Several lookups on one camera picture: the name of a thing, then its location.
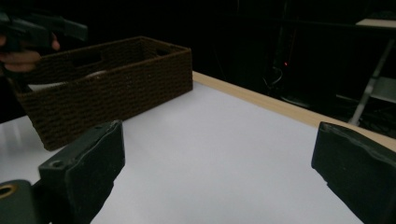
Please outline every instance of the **dark background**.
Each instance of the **dark background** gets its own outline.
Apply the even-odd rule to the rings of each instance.
[[[35,6],[89,27],[87,42],[57,34],[62,50],[145,35],[191,48],[197,72],[281,100],[297,98],[327,114],[337,95],[360,99],[394,36],[354,24],[373,12],[394,11],[395,2],[39,0]],[[394,58],[391,53],[389,61]],[[384,71],[394,74],[389,63]],[[3,78],[0,88],[0,121],[23,116]]]

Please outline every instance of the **basket rim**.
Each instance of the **basket rim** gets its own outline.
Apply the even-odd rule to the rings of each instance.
[[[183,47],[183,46],[180,46],[180,45],[177,45],[177,44],[165,42],[165,41],[158,40],[158,39],[154,39],[154,38],[147,37],[147,36],[144,36],[144,35],[137,35],[137,36],[128,37],[128,38],[123,38],[123,39],[114,40],[114,41],[110,41],[110,42],[105,42],[105,43],[100,43],[100,44],[94,44],[94,45],[86,46],[86,47],[83,47],[83,48],[70,49],[70,50],[65,50],[65,51],[63,51],[63,52],[57,52],[57,53],[47,54],[47,55],[41,57],[41,59],[50,58],[50,57],[53,57],[54,55],[62,56],[62,55],[67,55],[67,54],[73,54],[73,53],[76,53],[76,52],[81,52],[82,50],[96,49],[96,48],[99,48],[99,47],[105,47],[105,46],[115,45],[115,44],[119,44],[119,43],[123,43],[123,42],[128,42],[128,41],[136,40],[136,39],[148,40],[148,41],[151,41],[151,42],[156,42],[156,43],[164,44],[164,45],[170,46],[170,47],[172,47],[172,48],[178,48],[178,49],[180,49],[180,51],[184,51],[184,50],[189,50],[189,51],[191,51],[191,48],[188,48],[188,47]]]

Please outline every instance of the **white table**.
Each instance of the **white table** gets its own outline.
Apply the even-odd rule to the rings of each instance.
[[[92,223],[361,223],[310,166],[318,129],[301,120],[325,117],[197,73],[194,80],[193,91],[123,122],[126,165]],[[54,153],[27,117],[1,124],[0,183],[35,183]]]

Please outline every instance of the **person's hand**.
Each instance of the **person's hand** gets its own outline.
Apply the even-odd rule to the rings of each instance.
[[[0,48],[7,42],[4,35],[0,35]],[[60,44],[53,36],[52,48],[55,50],[60,49]],[[0,49],[0,62],[4,63],[4,67],[15,73],[29,72],[35,69],[35,64],[40,61],[41,56],[37,51],[24,49],[21,52],[1,52]]]

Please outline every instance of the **brown woven basket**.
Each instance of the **brown woven basket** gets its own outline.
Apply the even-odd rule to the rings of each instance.
[[[49,83],[60,84],[23,91]],[[23,84],[10,84],[44,148],[53,150],[94,125],[128,119],[191,91],[191,50],[138,36],[45,56]]]

